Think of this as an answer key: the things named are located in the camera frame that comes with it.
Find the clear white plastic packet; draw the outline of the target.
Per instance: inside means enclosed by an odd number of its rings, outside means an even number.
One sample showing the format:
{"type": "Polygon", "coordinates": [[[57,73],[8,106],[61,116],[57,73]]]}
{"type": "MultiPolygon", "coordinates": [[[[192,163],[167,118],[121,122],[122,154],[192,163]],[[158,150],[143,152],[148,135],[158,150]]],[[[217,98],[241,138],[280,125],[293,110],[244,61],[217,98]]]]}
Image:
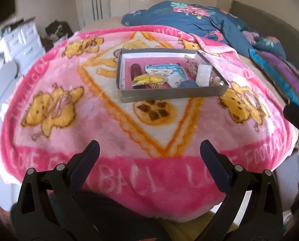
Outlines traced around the clear white plastic packet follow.
{"type": "Polygon", "coordinates": [[[198,65],[196,83],[199,87],[208,87],[213,67],[211,65],[198,65]]]}

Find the blue hair pin pack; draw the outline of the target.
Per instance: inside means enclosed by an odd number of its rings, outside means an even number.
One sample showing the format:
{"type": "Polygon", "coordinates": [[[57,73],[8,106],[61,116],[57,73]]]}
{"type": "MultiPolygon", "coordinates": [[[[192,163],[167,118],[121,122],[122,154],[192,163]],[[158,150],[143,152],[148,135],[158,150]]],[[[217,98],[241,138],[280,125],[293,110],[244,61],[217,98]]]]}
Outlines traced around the blue hair pin pack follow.
{"type": "Polygon", "coordinates": [[[195,87],[198,87],[198,84],[193,80],[182,81],[179,84],[179,88],[195,88],[195,87]]]}

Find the sheer floral hair scrunchie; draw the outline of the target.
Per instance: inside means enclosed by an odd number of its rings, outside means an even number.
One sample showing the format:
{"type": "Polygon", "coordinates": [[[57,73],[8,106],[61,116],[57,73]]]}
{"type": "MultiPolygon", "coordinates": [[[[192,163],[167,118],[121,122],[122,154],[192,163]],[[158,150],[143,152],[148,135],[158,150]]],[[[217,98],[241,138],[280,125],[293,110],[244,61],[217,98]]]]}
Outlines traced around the sheer floral hair scrunchie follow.
{"type": "Polygon", "coordinates": [[[185,57],[186,70],[191,75],[192,78],[196,79],[198,67],[201,64],[198,60],[190,58],[188,56],[185,57]]]}

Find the white earring card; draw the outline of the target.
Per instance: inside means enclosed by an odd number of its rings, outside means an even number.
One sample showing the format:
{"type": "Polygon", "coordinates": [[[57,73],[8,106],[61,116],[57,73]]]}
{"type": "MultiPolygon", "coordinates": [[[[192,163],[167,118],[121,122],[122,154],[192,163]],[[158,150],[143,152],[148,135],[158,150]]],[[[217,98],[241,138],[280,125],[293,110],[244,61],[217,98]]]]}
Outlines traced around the white earring card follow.
{"type": "Polygon", "coordinates": [[[178,88],[179,85],[182,83],[183,78],[178,72],[173,72],[171,75],[167,77],[168,84],[171,88],[178,88]]]}

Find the yellow rings plastic bag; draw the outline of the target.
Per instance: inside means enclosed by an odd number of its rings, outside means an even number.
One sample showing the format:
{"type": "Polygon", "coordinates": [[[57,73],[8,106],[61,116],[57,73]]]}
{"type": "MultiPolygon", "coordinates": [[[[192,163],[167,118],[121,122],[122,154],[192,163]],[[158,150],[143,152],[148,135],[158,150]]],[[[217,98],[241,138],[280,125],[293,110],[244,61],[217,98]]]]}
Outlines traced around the yellow rings plastic bag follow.
{"type": "Polygon", "coordinates": [[[150,87],[158,88],[160,85],[163,85],[167,81],[168,81],[168,79],[166,77],[164,77],[163,75],[144,74],[144,75],[135,77],[132,80],[132,86],[139,87],[139,86],[148,85],[150,87]]]}

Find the dark brown hair claw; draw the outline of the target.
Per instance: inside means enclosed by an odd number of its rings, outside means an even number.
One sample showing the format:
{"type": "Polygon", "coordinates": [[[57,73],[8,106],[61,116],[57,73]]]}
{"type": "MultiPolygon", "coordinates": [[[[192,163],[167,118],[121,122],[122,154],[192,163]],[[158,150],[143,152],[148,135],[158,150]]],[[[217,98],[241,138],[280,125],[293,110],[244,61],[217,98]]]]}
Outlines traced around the dark brown hair claw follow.
{"type": "MultiPolygon", "coordinates": [[[[130,67],[130,75],[132,81],[134,80],[134,78],[142,75],[142,70],[139,64],[132,64],[132,66],[130,67]]],[[[146,88],[145,85],[137,85],[133,87],[133,89],[145,89],[145,88],[146,88]]]]}

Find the striped colourful pillow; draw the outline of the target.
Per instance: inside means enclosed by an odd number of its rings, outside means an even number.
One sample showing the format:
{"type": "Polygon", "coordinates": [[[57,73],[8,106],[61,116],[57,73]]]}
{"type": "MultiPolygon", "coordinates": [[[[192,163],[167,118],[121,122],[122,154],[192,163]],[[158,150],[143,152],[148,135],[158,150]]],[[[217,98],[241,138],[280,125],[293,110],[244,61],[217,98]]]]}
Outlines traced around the striped colourful pillow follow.
{"type": "Polygon", "coordinates": [[[269,52],[250,49],[249,55],[282,97],[299,106],[299,70],[292,63],[269,52]]]}

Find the green upholstered headboard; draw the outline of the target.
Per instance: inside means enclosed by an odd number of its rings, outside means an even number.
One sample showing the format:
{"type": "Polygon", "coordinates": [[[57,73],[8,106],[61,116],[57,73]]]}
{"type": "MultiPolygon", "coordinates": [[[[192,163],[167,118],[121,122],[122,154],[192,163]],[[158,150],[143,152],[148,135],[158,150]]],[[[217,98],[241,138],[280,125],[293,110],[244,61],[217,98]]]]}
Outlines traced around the green upholstered headboard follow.
{"type": "Polygon", "coordinates": [[[290,24],[261,9],[233,0],[231,14],[244,20],[262,37],[277,38],[285,51],[286,59],[299,70],[299,31],[290,24]]]}

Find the pink cartoon bear blanket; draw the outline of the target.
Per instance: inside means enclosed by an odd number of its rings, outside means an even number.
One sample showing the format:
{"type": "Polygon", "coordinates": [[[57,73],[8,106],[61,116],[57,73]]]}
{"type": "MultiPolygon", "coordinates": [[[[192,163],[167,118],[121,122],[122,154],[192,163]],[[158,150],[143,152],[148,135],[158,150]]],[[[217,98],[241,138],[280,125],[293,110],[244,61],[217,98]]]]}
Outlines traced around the pink cartoon bear blanket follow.
{"type": "Polygon", "coordinates": [[[228,45],[163,26],[80,33],[31,67],[10,101],[0,134],[0,174],[21,184],[92,140],[100,156],[85,188],[144,216],[189,221],[220,203],[200,155],[203,140],[260,173],[293,151],[298,130],[271,89],[228,45]],[[229,84],[223,96],[124,103],[116,87],[121,50],[200,52],[229,84]]]}

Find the blue floral duvet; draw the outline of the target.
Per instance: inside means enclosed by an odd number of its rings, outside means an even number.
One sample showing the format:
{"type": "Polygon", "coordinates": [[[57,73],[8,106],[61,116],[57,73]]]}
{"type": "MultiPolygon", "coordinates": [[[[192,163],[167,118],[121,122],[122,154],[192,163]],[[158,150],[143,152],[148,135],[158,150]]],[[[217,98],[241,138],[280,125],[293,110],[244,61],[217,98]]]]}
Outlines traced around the blue floral duvet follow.
{"type": "Polygon", "coordinates": [[[221,42],[249,58],[249,50],[265,51],[286,58],[284,48],[275,37],[262,37],[248,24],[217,7],[163,1],[149,9],[140,9],[122,17],[125,26],[169,26],[188,34],[221,42]]]}

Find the blue printed card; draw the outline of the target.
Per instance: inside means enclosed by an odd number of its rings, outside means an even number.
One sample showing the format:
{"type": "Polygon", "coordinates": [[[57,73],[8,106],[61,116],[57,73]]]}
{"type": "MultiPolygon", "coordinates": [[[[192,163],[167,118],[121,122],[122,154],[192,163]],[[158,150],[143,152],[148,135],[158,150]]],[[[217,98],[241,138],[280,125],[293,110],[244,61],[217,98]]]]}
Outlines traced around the blue printed card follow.
{"type": "Polygon", "coordinates": [[[173,73],[178,73],[181,76],[186,75],[184,69],[178,64],[146,65],[145,72],[150,75],[169,76],[173,73]]]}

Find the grey shallow cardboard tray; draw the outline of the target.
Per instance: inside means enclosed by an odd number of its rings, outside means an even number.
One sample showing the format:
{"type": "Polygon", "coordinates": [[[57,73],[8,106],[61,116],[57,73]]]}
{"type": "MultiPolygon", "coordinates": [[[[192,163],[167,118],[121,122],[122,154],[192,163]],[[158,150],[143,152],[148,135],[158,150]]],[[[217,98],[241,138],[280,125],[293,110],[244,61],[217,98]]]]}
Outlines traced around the grey shallow cardboard tray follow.
{"type": "Polygon", "coordinates": [[[118,60],[116,88],[118,97],[122,102],[222,96],[228,87],[228,82],[214,67],[211,61],[203,56],[201,52],[195,50],[163,48],[123,49],[121,50],[118,60]],[[166,82],[158,88],[146,85],[145,89],[133,89],[130,75],[130,67],[132,64],[140,65],[142,75],[147,74],[145,72],[146,65],[178,64],[186,73],[186,75],[182,75],[183,81],[193,80],[196,82],[196,79],[192,78],[185,68],[186,56],[198,60],[201,64],[211,65],[213,67],[208,87],[171,88],[168,82],[166,82]]]}

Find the white drawer dresser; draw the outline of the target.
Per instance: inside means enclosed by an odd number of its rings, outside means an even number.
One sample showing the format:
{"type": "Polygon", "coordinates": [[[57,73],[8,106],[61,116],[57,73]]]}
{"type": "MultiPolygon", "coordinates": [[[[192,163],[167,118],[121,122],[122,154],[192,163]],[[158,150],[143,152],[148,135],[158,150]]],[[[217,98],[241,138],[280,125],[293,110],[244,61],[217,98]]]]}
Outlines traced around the white drawer dresser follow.
{"type": "Polygon", "coordinates": [[[38,33],[35,18],[21,23],[0,41],[6,62],[14,60],[20,70],[31,68],[46,51],[38,33]]]}

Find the black bag on floor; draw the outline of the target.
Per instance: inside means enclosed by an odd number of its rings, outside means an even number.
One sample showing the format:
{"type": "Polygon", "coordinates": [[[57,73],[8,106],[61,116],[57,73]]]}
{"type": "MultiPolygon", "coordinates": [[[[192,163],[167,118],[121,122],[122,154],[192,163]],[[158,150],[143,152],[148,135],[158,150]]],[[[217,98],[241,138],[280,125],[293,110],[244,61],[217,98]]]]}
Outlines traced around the black bag on floor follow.
{"type": "Polygon", "coordinates": [[[52,42],[56,42],[61,38],[70,38],[73,32],[66,21],[58,21],[50,23],[46,28],[45,32],[52,42]]]}

